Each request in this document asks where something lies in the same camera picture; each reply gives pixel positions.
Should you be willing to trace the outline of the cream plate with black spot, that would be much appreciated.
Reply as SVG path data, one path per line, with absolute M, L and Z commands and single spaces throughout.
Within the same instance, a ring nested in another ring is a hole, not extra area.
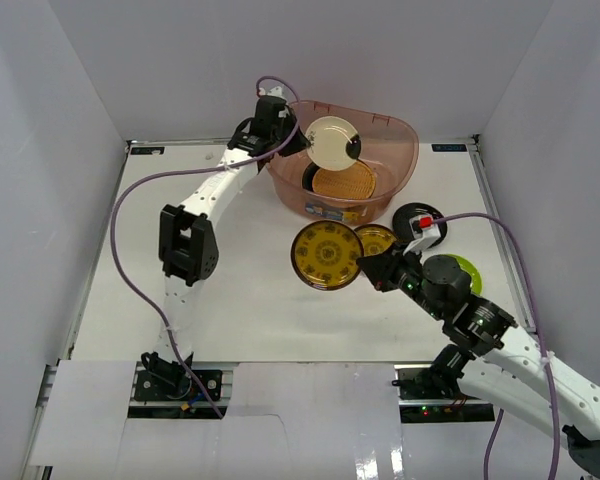
M 310 145 L 309 159 L 319 168 L 343 171 L 359 159 L 362 145 L 357 129 L 347 120 L 324 116 L 314 120 L 306 129 Z

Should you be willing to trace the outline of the blue-grey glazed plate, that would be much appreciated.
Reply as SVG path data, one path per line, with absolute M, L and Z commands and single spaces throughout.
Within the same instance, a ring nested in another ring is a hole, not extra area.
M 313 180 L 320 167 L 313 162 L 310 162 L 303 172 L 302 188 L 306 191 L 313 192 Z

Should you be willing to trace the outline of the woven bamboo tray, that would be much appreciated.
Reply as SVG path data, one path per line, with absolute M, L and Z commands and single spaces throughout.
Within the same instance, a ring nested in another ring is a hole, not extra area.
M 311 180 L 314 193 L 347 200 L 366 200 L 376 187 L 376 177 L 370 167 L 356 162 L 351 167 L 332 171 L 319 168 Z

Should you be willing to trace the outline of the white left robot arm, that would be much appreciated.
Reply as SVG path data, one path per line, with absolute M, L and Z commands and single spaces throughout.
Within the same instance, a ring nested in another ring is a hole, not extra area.
M 179 205 L 160 213 L 159 259 L 165 274 L 164 312 L 169 325 L 152 353 L 141 362 L 168 398 L 179 399 L 191 387 L 191 374 L 181 366 L 192 361 L 187 331 L 193 325 L 193 306 L 204 281 L 219 262 L 215 228 L 228 205 L 282 148 L 287 156 L 308 147 L 297 119 L 281 94 L 262 95 L 254 116 L 236 128 L 218 164 L 219 171 Z

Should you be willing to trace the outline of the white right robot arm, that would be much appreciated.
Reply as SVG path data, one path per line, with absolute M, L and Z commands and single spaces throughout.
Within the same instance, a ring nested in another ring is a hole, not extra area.
M 544 354 L 532 337 L 497 304 L 471 290 L 471 277 L 448 255 L 422 261 L 412 252 L 387 250 L 357 261 L 376 290 L 400 290 L 441 322 L 443 333 L 468 360 L 499 367 L 525 385 L 502 406 L 518 418 L 535 415 L 531 398 L 549 404 L 549 432 L 566 438 L 571 459 L 600 479 L 600 387 L 561 360 Z

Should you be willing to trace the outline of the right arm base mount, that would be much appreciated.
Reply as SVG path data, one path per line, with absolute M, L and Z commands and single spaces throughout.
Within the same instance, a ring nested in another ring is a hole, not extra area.
M 396 364 L 392 385 L 397 390 L 403 425 L 488 423 L 494 407 L 448 386 L 429 372 L 430 364 Z

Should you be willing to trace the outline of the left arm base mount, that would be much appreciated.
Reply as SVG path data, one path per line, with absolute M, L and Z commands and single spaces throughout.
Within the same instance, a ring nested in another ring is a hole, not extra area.
M 145 420 L 220 420 L 227 410 L 228 371 L 205 367 L 194 370 L 192 356 L 185 364 L 199 382 L 192 379 L 178 361 L 145 352 L 134 377 L 127 417 Z

